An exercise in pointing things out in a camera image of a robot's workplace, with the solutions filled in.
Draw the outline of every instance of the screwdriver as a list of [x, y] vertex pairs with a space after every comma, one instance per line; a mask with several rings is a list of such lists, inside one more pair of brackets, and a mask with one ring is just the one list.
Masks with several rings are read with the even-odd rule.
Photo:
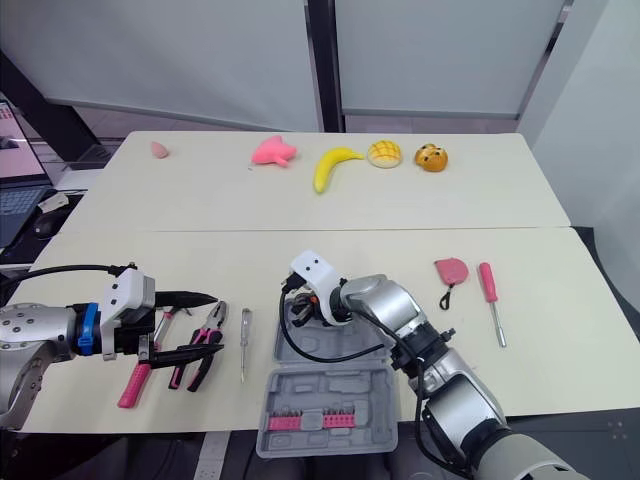
[[493, 323], [496, 327], [496, 335], [498, 337], [498, 343], [502, 348], [506, 348], [507, 339], [504, 336], [504, 330], [502, 330], [502, 324], [500, 323], [500, 317], [498, 316], [498, 309], [496, 308], [496, 302], [498, 301], [498, 294], [496, 293], [496, 284], [493, 281], [493, 273], [491, 272], [491, 265], [487, 262], [483, 262], [478, 267], [480, 274], [480, 283], [484, 289], [484, 298], [491, 305], [491, 313], [493, 314]]
[[247, 356], [247, 345], [249, 345], [249, 328], [251, 327], [252, 312], [248, 308], [242, 309], [242, 325], [240, 326], [240, 347], [242, 347], [242, 357], [240, 358], [240, 381], [244, 383], [245, 360]]

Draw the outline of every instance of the black wire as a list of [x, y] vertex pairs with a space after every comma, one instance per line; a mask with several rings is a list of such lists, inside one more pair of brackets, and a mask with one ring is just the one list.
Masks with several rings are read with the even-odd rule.
[[305, 352], [300, 347], [298, 347], [298, 345], [296, 345], [296, 343], [293, 341], [293, 338], [291, 338], [291, 335], [289, 335], [289, 331], [287, 330], [287, 322], [285, 321], [285, 318], [284, 318], [285, 317], [284, 299], [286, 295], [287, 294], [285, 292], [282, 292], [280, 294], [280, 307], [279, 307], [280, 329], [282, 330], [282, 335], [284, 336], [284, 339], [287, 341], [289, 346], [301, 357], [304, 357], [307, 360], [311, 360], [312, 362], [318, 362], [318, 363], [340, 363], [340, 362], [346, 362], [348, 360], [353, 360], [354, 358], [362, 357], [364, 355], [367, 355], [368, 353], [375, 352], [376, 350], [380, 350], [381, 348], [384, 348], [384, 345], [381, 343], [379, 345], [374, 345], [373, 347], [369, 347], [365, 350], [362, 350], [358, 353], [345, 355], [344, 357], [336, 357], [336, 358], [316, 357], [315, 355], [311, 355]]
[[258, 439], [253, 442], [253, 447], [251, 447], [251, 451], [249, 452], [249, 456], [247, 457], [247, 461], [244, 464], [244, 471], [242, 472], [242, 480], [247, 480], [247, 474], [249, 473], [249, 467], [251, 466], [251, 460], [256, 454], [256, 447], [258, 446]]
[[382, 323], [380, 320], [378, 320], [377, 318], [369, 315], [368, 313], [365, 312], [357, 312], [358, 315], [360, 315], [361, 317], [363, 317], [364, 319], [368, 320], [369, 322], [371, 322], [374, 326], [378, 327], [380, 330], [382, 330], [384, 333], [386, 333], [387, 335], [389, 335], [391, 338], [393, 338], [393, 341], [396, 342], [400, 348], [402, 348], [407, 355], [409, 355], [409, 357], [413, 360], [413, 361], [417, 361], [418, 356], [416, 355], [416, 352], [413, 351], [413, 348], [411, 348], [409, 346], [409, 344], [407, 342], [405, 342], [403, 339], [401, 339], [398, 335], [396, 335], [396, 332], [394, 332], [393, 330], [391, 330], [389, 327], [387, 327], [384, 323]]
[[42, 275], [50, 275], [52, 273], [60, 273], [60, 272], [75, 272], [78, 270], [97, 270], [107, 273], [116, 272], [120, 267], [115, 267], [114, 265], [63, 265], [61, 267], [49, 267], [49, 268], [41, 268], [40, 270], [32, 270], [31, 272], [23, 273], [21, 275], [16, 275], [8, 280], [5, 280], [0, 284], [0, 288], [7, 288], [9, 285], [13, 285], [14, 283], [21, 282], [23, 280], [28, 280], [29, 278], [40, 277]]
[[427, 446], [424, 444], [424, 440], [422, 439], [422, 430], [420, 428], [422, 426], [421, 413], [422, 413], [422, 401], [424, 399], [424, 366], [422, 364], [421, 359], [417, 359], [417, 367], [418, 367], [418, 390], [416, 391], [416, 414], [413, 419], [413, 430], [414, 430], [414, 436], [416, 437], [416, 444], [418, 445], [418, 448], [420, 449], [422, 454], [425, 457], [427, 457], [429, 460], [431, 460], [433, 463], [438, 465], [440, 468], [443, 468], [446, 471], [453, 473], [454, 475], [457, 475], [459, 477], [470, 479], [471, 475], [468, 472], [465, 472], [464, 470], [460, 470], [454, 467], [453, 465], [445, 462], [444, 460], [441, 460], [435, 454], [431, 453], [427, 448]]

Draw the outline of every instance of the blue ring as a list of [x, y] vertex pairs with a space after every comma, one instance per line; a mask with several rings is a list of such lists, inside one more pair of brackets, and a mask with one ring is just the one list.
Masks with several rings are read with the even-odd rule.
[[82, 355], [93, 354], [93, 323], [98, 313], [98, 304], [90, 303], [84, 312], [84, 320], [82, 322], [82, 335], [78, 338], [78, 347]]

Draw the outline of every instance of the tool case compartment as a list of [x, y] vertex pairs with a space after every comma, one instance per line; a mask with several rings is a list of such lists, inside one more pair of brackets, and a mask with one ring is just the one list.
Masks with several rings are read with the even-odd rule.
[[274, 357], [258, 428], [260, 457], [304, 457], [389, 452], [398, 443], [394, 373], [387, 364], [391, 341], [362, 319], [344, 327], [313, 319], [291, 324], [289, 334], [304, 351], [325, 358], [385, 348], [337, 364], [307, 360], [286, 343], [278, 327]]

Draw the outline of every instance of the banana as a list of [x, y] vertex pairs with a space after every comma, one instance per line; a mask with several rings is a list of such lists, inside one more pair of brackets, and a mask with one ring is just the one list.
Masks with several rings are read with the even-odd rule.
[[348, 147], [336, 147], [326, 152], [316, 165], [316, 173], [313, 176], [313, 187], [316, 192], [322, 193], [329, 184], [331, 171], [338, 163], [345, 160], [363, 159], [364, 155], [354, 152]]

